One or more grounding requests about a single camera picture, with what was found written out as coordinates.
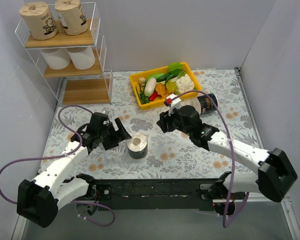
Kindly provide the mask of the white toilet paper roll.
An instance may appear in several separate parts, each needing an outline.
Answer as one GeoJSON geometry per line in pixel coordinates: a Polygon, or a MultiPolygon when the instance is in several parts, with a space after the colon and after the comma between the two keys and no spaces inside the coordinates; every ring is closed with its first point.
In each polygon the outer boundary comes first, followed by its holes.
{"type": "Polygon", "coordinates": [[[87,70],[91,68],[96,61],[93,49],[88,47],[71,47],[67,48],[68,54],[78,70],[87,70]]]}
{"type": "Polygon", "coordinates": [[[40,52],[48,66],[53,70],[64,69],[71,62],[71,57],[66,48],[47,48],[41,49],[40,52]]]}

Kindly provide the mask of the black roll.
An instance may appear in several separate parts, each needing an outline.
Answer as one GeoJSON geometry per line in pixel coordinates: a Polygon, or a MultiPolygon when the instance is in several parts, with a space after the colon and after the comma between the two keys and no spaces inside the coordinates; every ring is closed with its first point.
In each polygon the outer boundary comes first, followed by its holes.
{"type": "Polygon", "coordinates": [[[134,132],[131,139],[126,140],[126,147],[133,159],[144,158],[148,153],[148,140],[145,134],[134,132]]]}
{"type": "Polygon", "coordinates": [[[205,95],[199,95],[192,101],[192,105],[200,116],[208,115],[216,111],[212,101],[205,95]]]}

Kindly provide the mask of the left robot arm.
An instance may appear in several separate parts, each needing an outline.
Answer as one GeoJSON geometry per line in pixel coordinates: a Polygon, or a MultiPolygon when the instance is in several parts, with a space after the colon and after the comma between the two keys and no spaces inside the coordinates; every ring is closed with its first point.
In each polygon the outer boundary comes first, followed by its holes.
{"type": "Polygon", "coordinates": [[[37,175],[32,181],[23,180],[18,186],[17,208],[20,216],[42,228],[48,227],[65,205],[84,198],[97,200],[101,189],[96,180],[87,174],[79,174],[65,182],[74,168],[89,154],[102,145],[105,150],[115,148],[120,142],[131,139],[119,118],[117,129],[108,115],[95,112],[90,122],[78,128],[59,159],[37,175]]]}

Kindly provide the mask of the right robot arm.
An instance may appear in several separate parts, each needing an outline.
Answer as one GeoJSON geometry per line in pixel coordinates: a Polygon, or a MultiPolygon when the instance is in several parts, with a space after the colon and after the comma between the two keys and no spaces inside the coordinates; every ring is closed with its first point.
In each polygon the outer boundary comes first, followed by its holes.
{"type": "Polygon", "coordinates": [[[224,155],[250,169],[248,173],[223,173],[203,190],[209,198],[227,199],[235,193],[259,193],[279,203],[298,178],[287,154],[279,149],[260,149],[238,140],[230,140],[218,128],[203,123],[191,105],[162,112],[157,125],[164,133],[178,130],[188,135],[197,147],[224,155]]]}

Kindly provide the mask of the brown paper roll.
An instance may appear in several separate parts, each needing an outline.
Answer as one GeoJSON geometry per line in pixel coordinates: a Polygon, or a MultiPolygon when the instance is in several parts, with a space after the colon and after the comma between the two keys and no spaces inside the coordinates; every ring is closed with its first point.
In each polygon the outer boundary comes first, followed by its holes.
{"type": "Polygon", "coordinates": [[[58,33],[50,7],[44,1],[25,3],[20,8],[19,14],[35,40],[48,40],[58,33]]]}
{"type": "Polygon", "coordinates": [[[54,8],[67,35],[76,36],[88,30],[87,18],[80,0],[57,0],[54,8]]]}

